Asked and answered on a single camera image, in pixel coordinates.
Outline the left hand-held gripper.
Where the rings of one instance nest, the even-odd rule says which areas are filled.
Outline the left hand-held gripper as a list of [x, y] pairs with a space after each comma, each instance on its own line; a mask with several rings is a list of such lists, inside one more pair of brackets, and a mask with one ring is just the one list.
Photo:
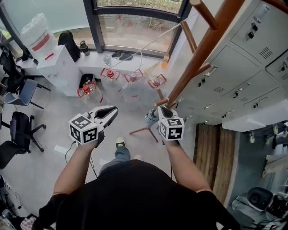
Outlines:
[[104, 140], [104, 129], [116, 117], [116, 106], [99, 106], [89, 113], [77, 114], [68, 122], [69, 136], [75, 143], [81, 145], [97, 141], [97, 148]]

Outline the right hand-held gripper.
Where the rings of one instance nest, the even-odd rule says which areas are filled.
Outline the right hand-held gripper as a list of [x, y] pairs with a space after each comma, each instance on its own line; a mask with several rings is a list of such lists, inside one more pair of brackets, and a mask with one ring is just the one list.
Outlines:
[[184, 134], [184, 120], [180, 118], [174, 109], [169, 110], [165, 106], [158, 106], [159, 133], [166, 141], [180, 141]]

